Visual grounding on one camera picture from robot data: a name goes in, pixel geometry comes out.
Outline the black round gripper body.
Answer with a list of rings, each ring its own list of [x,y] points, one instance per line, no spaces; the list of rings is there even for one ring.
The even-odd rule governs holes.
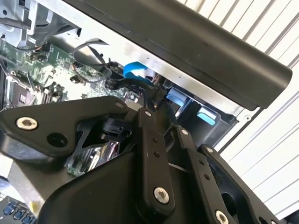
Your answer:
[[[123,154],[57,189],[42,224],[213,224],[214,214],[186,172],[165,154]]]

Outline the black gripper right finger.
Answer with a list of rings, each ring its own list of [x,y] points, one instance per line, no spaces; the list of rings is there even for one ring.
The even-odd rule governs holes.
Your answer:
[[[213,147],[193,142],[178,125],[173,108],[163,102],[156,108],[158,129],[166,137],[169,161],[188,177],[187,200],[199,224],[278,224],[279,220],[224,161]]]

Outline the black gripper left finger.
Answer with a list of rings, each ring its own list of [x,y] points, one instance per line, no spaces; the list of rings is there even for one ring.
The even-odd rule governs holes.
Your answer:
[[[16,187],[28,198],[25,186],[31,184],[43,205],[76,179],[66,171],[71,157],[110,141],[120,143],[116,157],[130,152],[167,157],[156,113],[144,107],[130,109],[114,96],[18,107],[0,114],[0,151],[16,163],[19,173],[13,177],[24,177]]]

